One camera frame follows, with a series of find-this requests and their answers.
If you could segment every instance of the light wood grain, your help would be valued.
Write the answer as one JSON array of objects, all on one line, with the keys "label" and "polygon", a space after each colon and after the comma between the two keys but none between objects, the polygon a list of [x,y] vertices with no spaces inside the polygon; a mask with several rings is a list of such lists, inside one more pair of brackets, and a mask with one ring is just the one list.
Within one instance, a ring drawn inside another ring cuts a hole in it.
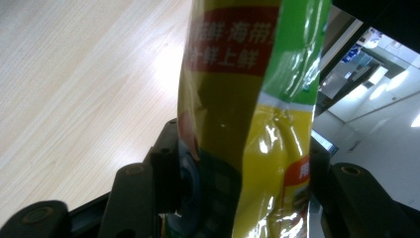
[{"label": "light wood grain", "polygon": [[0,226],[110,190],[176,116],[190,0],[0,0]]}]

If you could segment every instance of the snack bag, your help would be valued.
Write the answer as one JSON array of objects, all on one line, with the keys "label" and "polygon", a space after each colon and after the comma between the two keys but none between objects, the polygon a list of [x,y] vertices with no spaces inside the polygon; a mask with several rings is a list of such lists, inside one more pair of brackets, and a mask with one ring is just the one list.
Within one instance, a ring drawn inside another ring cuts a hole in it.
[{"label": "snack bag", "polygon": [[306,235],[308,152],[328,0],[195,0],[180,74],[191,192],[165,237]]}]

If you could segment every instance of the yellow package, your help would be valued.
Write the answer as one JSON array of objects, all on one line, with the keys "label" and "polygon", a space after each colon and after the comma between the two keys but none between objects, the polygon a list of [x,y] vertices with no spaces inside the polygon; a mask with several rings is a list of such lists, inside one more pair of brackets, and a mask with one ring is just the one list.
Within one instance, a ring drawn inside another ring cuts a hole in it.
[{"label": "yellow package", "polygon": [[195,0],[180,75],[192,187],[166,237],[305,237],[328,0]]}]

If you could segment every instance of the plastic packaging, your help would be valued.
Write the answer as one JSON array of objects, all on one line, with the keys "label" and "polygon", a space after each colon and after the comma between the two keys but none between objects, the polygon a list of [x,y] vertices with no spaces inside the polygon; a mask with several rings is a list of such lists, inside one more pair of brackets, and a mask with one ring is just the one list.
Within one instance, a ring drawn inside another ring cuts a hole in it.
[{"label": "plastic packaging", "polygon": [[166,237],[305,237],[328,0],[195,0],[178,97],[192,187]]}]

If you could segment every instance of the red label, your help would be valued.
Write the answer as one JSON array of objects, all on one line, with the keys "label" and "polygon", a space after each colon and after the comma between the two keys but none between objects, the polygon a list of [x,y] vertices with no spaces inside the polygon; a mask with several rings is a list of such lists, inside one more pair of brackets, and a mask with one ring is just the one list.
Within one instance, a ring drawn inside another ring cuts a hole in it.
[{"label": "red label", "polygon": [[309,180],[309,156],[291,164],[284,177],[284,186],[299,185]]},{"label": "red label", "polygon": [[195,71],[263,76],[271,55],[276,7],[217,9],[192,22],[184,65]]}]

